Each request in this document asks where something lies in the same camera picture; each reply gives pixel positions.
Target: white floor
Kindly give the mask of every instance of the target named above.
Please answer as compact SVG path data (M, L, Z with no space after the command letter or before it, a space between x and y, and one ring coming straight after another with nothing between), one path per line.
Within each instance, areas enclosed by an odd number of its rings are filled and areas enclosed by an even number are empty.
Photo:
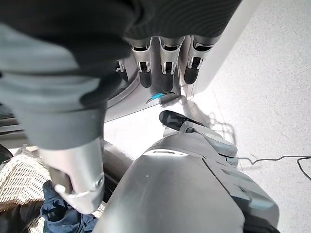
M239 157L311 155L310 38L310 0L263 1L211 86L191 100L215 129L221 122L233 127L224 130L235 133ZM184 112L178 103L173 109ZM161 111L155 106L106 123L105 140L138 157L162 138ZM302 164L311 175L311 160ZM280 232L311 232L311 182L296 159L240 165L279 205Z

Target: gray plastic casing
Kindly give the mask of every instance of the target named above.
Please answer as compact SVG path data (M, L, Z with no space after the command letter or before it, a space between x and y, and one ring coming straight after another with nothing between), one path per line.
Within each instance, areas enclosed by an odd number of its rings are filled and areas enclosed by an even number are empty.
M276 227L276 203L202 135L174 134L127 170L94 233L242 233L243 212Z

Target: metal joint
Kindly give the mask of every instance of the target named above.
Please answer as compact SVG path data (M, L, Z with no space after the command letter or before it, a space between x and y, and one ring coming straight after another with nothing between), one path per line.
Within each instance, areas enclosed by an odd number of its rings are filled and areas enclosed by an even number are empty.
M116 72L124 72L125 71L125 63L124 60L118 60L118 66L116 68Z
M197 43L194 39L194 36L191 36L191 43L190 48L188 52L188 60L187 60L187 66L189 69L192 68L193 60L195 57L200 58L199 62L196 64L196 68L200 69L202 62L207 57L207 53L211 50L212 45L203 45L200 43Z
M136 64L138 67L138 71L140 73L143 72L144 67L146 68L146 72L151 70L151 47L152 37L150 38L149 44L141 47L132 46L132 51L136 60Z
M181 43L177 45L167 45L163 43L163 39L159 37L160 41L160 55L161 55L161 66L162 66L162 73L166 74L168 63L171 63L172 68L170 70L170 74L173 75L177 66L179 51L181 48L181 45L184 41L184 38L182 38Z

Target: dark blue fabric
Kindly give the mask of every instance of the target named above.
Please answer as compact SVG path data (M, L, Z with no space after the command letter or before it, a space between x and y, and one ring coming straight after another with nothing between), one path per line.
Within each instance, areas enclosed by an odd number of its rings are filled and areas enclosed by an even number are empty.
M44 203L41 216L45 219L45 232L50 233L90 233L98 219L93 215L83 215L70 206L57 192L51 181L43 184Z

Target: black cable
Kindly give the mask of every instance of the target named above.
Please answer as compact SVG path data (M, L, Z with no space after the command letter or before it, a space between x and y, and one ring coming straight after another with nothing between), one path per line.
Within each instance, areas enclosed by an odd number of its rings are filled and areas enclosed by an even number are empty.
M299 169L300 169L301 172L309 179L309 181L311 181L310 176L309 176L309 175L304 171L304 169L301 167L300 160L303 160L303 159L311 159L311 157L305 157L305 158L297 159L297 163L298 163Z
M304 174L311 181L311 177L304 171L304 169L302 168L302 166L300 164L300 160L311 159L311 156L286 155L286 156L279 157L277 159L258 159L258 160L255 160L255 161L252 161L250 158L246 158L246 157L237 157L237 159L239 159L239 160L247 160L247 161L249 161L251 163L251 165L254 165L255 163L260 162L260 161L279 161L279 160L284 159L284 158L299 158L299 159L297 159L297 163L298 163L300 171L302 172L302 174Z

